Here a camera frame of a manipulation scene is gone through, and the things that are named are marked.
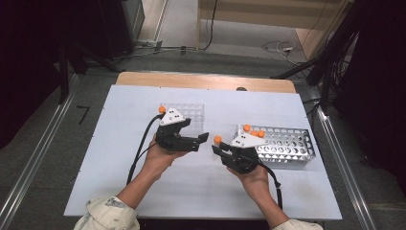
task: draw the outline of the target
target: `white table surface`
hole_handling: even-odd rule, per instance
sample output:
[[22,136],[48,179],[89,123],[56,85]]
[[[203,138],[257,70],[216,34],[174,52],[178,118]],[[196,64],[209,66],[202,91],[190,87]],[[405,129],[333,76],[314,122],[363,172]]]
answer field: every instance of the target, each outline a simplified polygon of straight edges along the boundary
[[[204,104],[204,131],[209,140],[198,152],[177,159],[149,190],[137,211],[140,218],[263,219],[238,179],[213,154],[216,135],[229,143],[237,124],[294,127],[310,130],[300,96],[186,88],[113,85],[83,159],[65,216],[82,216],[85,203],[95,197],[116,195],[149,121],[160,103]],[[151,127],[143,150],[158,127]],[[283,210],[294,219],[341,219],[314,136],[316,157],[297,170],[275,169],[282,184]],[[138,162],[135,174],[144,163]],[[272,177],[270,191],[276,197]]]

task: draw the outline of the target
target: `sleeve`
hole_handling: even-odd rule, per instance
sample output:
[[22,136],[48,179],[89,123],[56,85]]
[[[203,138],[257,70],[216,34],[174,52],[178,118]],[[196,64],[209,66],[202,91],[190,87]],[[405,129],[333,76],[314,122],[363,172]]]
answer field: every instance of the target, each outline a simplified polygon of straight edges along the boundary
[[137,212],[117,197],[96,198],[86,203],[87,214],[74,230],[127,229],[140,230]]
[[322,226],[317,223],[309,223],[299,221],[297,219],[290,219],[283,224],[278,225],[272,230],[323,230]]

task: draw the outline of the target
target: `orange cap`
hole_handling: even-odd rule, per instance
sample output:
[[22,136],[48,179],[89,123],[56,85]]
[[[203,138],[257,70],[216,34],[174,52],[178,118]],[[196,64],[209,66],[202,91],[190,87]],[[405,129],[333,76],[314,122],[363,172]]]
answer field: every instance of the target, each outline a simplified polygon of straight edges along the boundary
[[158,111],[159,113],[165,113],[167,110],[165,109],[164,106],[159,106]]
[[261,130],[261,131],[258,132],[258,137],[259,137],[259,138],[263,138],[264,136],[265,136],[265,132],[264,132],[264,131]]
[[220,145],[220,143],[221,143],[221,136],[215,136],[215,138],[214,138],[214,143],[217,144],[217,145]]
[[249,130],[251,130],[251,126],[250,125],[244,125],[244,127],[242,129],[244,129],[244,131],[249,131]]
[[257,133],[255,130],[252,130],[252,131],[250,132],[250,134],[253,135],[253,136],[258,136],[258,133]]

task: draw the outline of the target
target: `wooden board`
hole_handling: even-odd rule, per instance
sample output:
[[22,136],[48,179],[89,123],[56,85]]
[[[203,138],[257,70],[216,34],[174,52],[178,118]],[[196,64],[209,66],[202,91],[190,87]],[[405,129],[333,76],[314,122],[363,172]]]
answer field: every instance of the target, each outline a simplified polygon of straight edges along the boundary
[[296,93],[290,80],[240,78],[222,75],[195,75],[157,72],[123,72],[116,84],[176,88],[237,90],[244,87],[254,92]]

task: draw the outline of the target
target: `electrical cord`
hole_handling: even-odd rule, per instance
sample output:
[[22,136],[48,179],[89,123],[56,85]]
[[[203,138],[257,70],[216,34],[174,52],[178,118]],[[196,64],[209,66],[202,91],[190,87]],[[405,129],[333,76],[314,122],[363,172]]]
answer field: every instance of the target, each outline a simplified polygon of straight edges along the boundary
[[[206,47],[204,47],[203,49],[196,49],[194,47],[190,47],[190,46],[181,46],[181,47],[173,47],[173,46],[163,46],[163,47],[159,47],[158,51],[154,51],[154,52],[150,52],[150,53],[146,53],[146,54],[140,54],[140,55],[129,55],[129,56],[123,56],[123,57],[116,57],[116,59],[120,59],[120,58],[130,58],[130,57],[143,57],[143,56],[148,56],[148,55],[156,55],[156,54],[160,54],[160,53],[164,53],[164,52],[170,52],[170,51],[188,51],[188,52],[204,52],[207,49],[209,49],[209,47],[212,45],[213,42],[213,27],[214,27],[214,18],[215,18],[215,12],[217,9],[217,2],[218,0],[215,0],[214,2],[214,8],[213,8],[213,14],[212,14],[212,22],[211,22],[211,26],[210,26],[210,39],[208,44],[206,45]],[[147,47],[141,47],[138,49],[135,49],[135,51],[138,50],[142,50],[142,49],[156,49],[153,46],[147,46]]]
[[275,183],[275,187],[277,189],[277,199],[278,199],[278,206],[280,206],[280,208],[283,208],[283,204],[282,204],[282,190],[281,190],[281,183],[278,181],[275,173],[269,169],[269,167],[265,166],[261,160],[259,160],[258,163],[259,166],[263,167],[264,169],[266,169],[266,171],[271,175],[271,177],[274,179],[274,183]]
[[149,124],[148,124],[148,126],[147,126],[147,128],[146,128],[146,131],[144,132],[143,139],[141,140],[140,147],[138,147],[137,154],[135,155],[135,158],[134,158],[134,162],[132,163],[131,168],[129,169],[129,173],[128,173],[128,178],[127,178],[126,184],[129,184],[129,182],[131,182],[132,175],[134,174],[135,167],[136,167],[137,162],[138,162],[138,160],[140,159],[140,157],[141,157],[147,150],[149,150],[149,148],[152,147],[152,146],[151,146],[151,147],[149,147],[148,149],[144,150],[143,153],[141,153],[141,155],[140,155],[141,148],[143,147],[144,141],[145,141],[146,138],[147,138],[149,129],[151,128],[151,126],[152,126],[152,124],[155,122],[155,120],[157,120],[157,119],[162,119],[163,117],[164,117],[164,114],[156,115],[156,116],[155,116],[154,118],[152,118],[152,120],[149,122]]

